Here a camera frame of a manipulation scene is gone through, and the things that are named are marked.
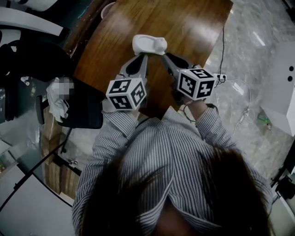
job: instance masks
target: person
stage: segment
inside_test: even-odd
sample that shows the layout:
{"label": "person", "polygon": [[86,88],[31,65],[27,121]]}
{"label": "person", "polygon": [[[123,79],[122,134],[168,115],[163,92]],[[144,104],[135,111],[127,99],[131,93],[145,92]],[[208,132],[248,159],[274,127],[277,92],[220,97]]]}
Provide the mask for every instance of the person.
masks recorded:
{"label": "person", "polygon": [[77,185],[77,235],[271,235],[269,183],[215,106],[187,104],[195,126],[172,107],[140,124],[131,112],[104,113]]}

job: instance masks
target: marble floor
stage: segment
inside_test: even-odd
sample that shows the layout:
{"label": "marble floor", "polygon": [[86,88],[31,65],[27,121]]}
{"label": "marble floor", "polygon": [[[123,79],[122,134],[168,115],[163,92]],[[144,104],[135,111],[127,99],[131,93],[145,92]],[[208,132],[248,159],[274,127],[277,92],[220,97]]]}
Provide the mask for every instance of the marble floor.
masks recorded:
{"label": "marble floor", "polygon": [[[230,133],[248,108],[251,111],[236,126],[234,138],[259,170],[270,179],[282,165],[294,138],[276,127],[269,130],[257,121],[261,112],[261,90],[268,81],[275,44],[295,41],[295,24],[281,0],[234,0],[224,27],[224,60],[222,74],[228,82],[215,89],[210,102],[219,108],[221,119]],[[219,73],[222,58],[222,33],[206,62],[205,68]],[[99,130],[74,130],[70,140],[86,154]]]}

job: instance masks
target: wooden panel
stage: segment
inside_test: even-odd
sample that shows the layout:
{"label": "wooden panel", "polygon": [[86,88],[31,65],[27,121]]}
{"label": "wooden panel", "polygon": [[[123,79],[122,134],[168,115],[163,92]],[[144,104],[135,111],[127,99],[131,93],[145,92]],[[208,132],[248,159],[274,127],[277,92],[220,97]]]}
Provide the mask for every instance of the wooden panel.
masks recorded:
{"label": "wooden panel", "polygon": [[[136,34],[164,37],[168,52],[203,66],[229,15],[230,0],[118,0],[98,25],[77,65],[75,77],[106,92],[110,80],[134,56]],[[162,117],[169,106],[172,78],[160,56],[149,59],[150,95],[144,114]]]}

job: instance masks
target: black chair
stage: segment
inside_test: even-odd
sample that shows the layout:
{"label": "black chair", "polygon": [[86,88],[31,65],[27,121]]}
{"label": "black chair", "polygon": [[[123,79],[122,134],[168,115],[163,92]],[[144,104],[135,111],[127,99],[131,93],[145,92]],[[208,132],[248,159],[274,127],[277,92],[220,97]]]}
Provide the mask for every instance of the black chair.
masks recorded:
{"label": "black chair", "polygon": [[[100,129],[103,123],[102,101],[105,98],[104,93],[94,89],[93,87],[72,78],[74,82],[74,93],[70,95],[67,101],[69,109],[67,111],[67,119],[62,118],[59,125],[69,127],[70,130],[66,135],[66,141],[74,128],[81,129]],[[43,109],[48,104],[48,100],[42,102],[42,96],[36,97],[36,112],[40,124],[44,124]],[[65,144],[62,146],[61,152],[66,152]]]}

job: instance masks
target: dark hair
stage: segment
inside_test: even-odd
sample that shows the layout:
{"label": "dark hair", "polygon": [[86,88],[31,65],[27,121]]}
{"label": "dark hair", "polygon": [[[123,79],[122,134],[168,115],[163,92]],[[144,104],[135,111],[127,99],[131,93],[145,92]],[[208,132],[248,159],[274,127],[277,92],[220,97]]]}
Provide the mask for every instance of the dark hair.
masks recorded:
{"label": "dark hair", "polygon": [[[270,223],[243,157],[233,150],[215,149],[215,155],[201,158],[202,181],[206,201],[212,208],[214,222],[222,226],[220,233],[242,236],[270,236]],[[121,164],[117,158],[106,165],[98,176],[92,195],[86,204],[81,236],[142,235],[137,221],[144,189],[160,174],[148,173],[135,183],[135,171],[122,183]]]}

